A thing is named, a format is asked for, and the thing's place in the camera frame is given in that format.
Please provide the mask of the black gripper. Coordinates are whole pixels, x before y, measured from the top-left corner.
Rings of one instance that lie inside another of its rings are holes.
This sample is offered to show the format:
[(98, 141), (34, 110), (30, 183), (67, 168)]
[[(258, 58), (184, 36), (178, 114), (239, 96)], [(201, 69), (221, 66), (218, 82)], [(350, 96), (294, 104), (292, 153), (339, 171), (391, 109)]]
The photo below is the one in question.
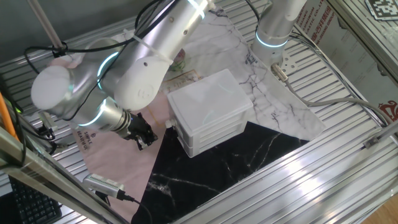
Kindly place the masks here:
[(125, 139), (136, 139), (139, 150), (143, 150), (158, 140), (158, 137), (142, 114), (138, 113), (131, 114)]

